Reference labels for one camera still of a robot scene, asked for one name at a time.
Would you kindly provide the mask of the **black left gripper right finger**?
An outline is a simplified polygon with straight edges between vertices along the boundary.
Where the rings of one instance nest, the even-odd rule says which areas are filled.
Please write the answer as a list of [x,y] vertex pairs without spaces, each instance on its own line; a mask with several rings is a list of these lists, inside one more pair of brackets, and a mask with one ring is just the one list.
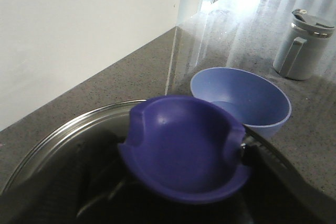
[[335,200],[311,186],[294,166],[265,138],[245,127],[243,163],[264,167],[307,210],[324,223],[335,223]]

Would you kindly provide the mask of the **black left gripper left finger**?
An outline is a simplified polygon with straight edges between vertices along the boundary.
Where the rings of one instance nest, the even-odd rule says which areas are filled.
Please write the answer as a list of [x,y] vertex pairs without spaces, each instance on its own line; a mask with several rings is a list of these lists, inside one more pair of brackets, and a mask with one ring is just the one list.
[[75,223],[96,203],[111,201],[133,184],[118,153],[125,137],[108,134],[84,140],[49,165],[1,195],[1,223]]

